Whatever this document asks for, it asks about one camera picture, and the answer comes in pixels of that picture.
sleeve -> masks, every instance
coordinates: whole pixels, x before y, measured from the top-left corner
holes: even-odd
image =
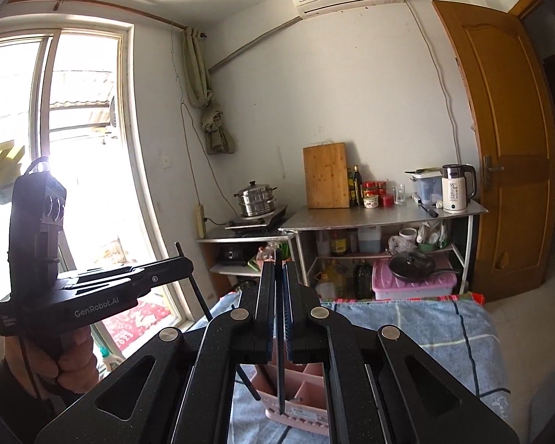
[[[0,363],[0,415],[23,444],[33,444],[39,431],[54,417],[51,403],[30,396],[4,359]]]

window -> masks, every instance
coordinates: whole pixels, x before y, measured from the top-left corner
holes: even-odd
[[[63,269],[155,260],[122,121],[123,38],[62,29],[0,40],[0,300],[10,291],[9,189],[39,155],[67,190]],[[100,323],[101,343],[127,356],[180,323],[180,308],[173,285],[158,287]]]

pink storage box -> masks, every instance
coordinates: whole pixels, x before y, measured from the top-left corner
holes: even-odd
[[[432,258],[436,269],[450,268],[446,254],[435,254]],[[404,282],[391,273],[387,263],[387,259],[377,259],[372,267],[372,290],[376,300],[441,297],[450,295],[457,282],[456,274],[451,272],[432,275],[420,282]]]
[[[275,339],[273,340],[273,350],[273,360],[265,366],[265,370],[275,384],[278,381],[275,362],[278,353]],[[288,360],[284,364],[286,408],[285,413],[281,416],[278,412],[278,398],[272,394],[265,378],[255,373],[251,379],[253,387],[261,396],[265,415],[271,420],[287,426],[329,436],[323,365],[318,363],[293,364]]]

electrical cord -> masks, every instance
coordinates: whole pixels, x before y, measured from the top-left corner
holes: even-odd
[[[426,33],[424,32],[424,29],[422,28],[421,23],[418,20],[413,7],[410,5],[410,3],[408,1],[406,1],[405,3],[407,5],[407,8],[409,8],[409,11],[411,12],[411,14],[413,16],[413,19],[416,21],[417,28],[419,29],[419,31],[421,33],[421,36],[424,39],[425,44],[427,45],[427,49],[430,52],[430,57],[431,57],[432,63],[434,64],[435,72],[438,74],[438,81],[440,82],[440,88],[442,90],[442,93],[444,94],[444,101],[445,101],[445,104],[446,104],[446,112],[448,113],[448,118],[450,119],[450,126],[452,127],[452,139],[454,141],[454,151],[456,152],[456,160],[457,160],[457,163],[462,163],[462,159],[460,158],[458,128],[457,128],[457,124],[456,124],[456,119],[454,118],[454,113],[452,112],[452,107],[450,105],[450,95],[448,94],[448,90],[447,90],[447,88],[444,84],[444,79],[442,78],[441,69],[438,65],[438,62],[436,61],[435,56],[434,56],[434,50],[432,49],[430,41],[426,37]]]
[[[21,346],[22,360],[25,363],[25,369],[27,370],[27,375],[33,386],[33,392],[38,400],[41,400],[41,394],[39,393],[39,387],[37,387],[37,382],[35,382],[35,376],[33,375],[33,370],[31,369],[31,364],[29,363],[29,356],[27,355],[27,345],[25,344],[25,339],[23,336],[19,336],[19,345]]]
[[[217,222],[214,222],[212,219],[210,219],[210,217],[204,217],[203,220],[204,220],[205,222],[207,222],[207,221],[209,220],[209,221],[212,222],[214,225],[226,225],[226,224],[228,223],[228,222],[217,223]]]
[[[198,197],[198,204],[201,205],[201,200],[199,199],[198,185],[197,185],[197,182],[195,180],[194,166],[191,162],[191,154],[189,152],[189,143],[188,143],[188,140],[187,140],[187,129],[185,127],[185,115],[183,113],[183,108],[185,108],[185,110],[187,110],[187,114],[189,115],[189,118],[191,119],[191,128],[194,129],[195,136],[198,138],[199,145],[202,148],[203,156],[205,157],[206,161],[208,162],[208,167],[210,169],[210,172],[212,173],[214,183],[216,184],[216,187],[218,188],[218,191],[220,192],[220,195],[222,196],[224,201],[228,204],[228,206],[232,209],[234,214],[238,216],[237,211],[234,209],[234,207],[232,206],[230,201],[226,198],[226,196],[222,192],[222,189],[220,188],[220,185],[218,183],[218,179],[216,178],[216,174],[213,171],[212,164],[209,161],[208,154],[205,151],[204,144],[202,143],[202,140],[199,137],[199,133],[195,128],[194,117],[191,115],[191,111],[189,111],[189,107],[185,104],[185,94],[184,94],[184,91],[183,91],[183,84],[181,83],[181,78],[179,77],[179,72],[177,71],[177,67],[175,66],[175,58],[173,56],[174,53],[175,53],[175,42],[173,41],[173,25],[171,25],[170,26],[170,59],[171,59],[171,62],[173,63],[173,70],[175,71],[175,81],[179,82],[179,88],[181,89],[181,100],[180,100],[181,103],[179,105],[179,107],[181,108],[181,121],[182,121],[182,124],[183,124],[183,133],[184,133],[184,136],[185,136],[185,147],[187,148],[187,157],[189,159],[189,167],[191,168],[191,176],[193,177],[195,193]]]

white kettle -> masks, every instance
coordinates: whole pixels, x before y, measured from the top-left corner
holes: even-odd
[[[477,193],[477,174],[472,165],[459,165],[457,163],[444,165],[442,174],[442,202],[444,212],[461,213],[466,210],[467,204]],[[473,181],[473,191],[467,195],[465,173],[470,173]]]

